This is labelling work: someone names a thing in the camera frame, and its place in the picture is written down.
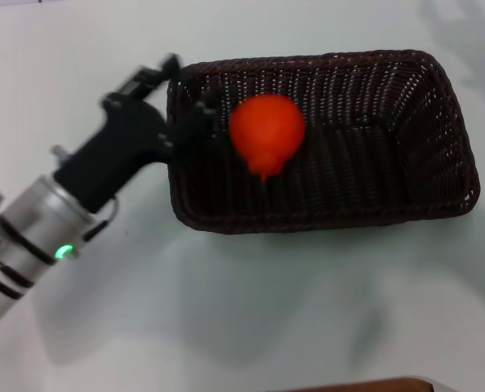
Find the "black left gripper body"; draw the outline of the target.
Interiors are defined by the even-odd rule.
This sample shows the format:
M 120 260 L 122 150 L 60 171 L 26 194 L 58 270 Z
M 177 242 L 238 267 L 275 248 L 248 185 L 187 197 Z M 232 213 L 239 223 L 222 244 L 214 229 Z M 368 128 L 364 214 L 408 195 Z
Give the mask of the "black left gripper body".
M 174 142 L 165 120 L 143 100 L 111 93 L 103 127 L 53 174 L 90 213 L 97 213 L 150 163 L 169 163 Z

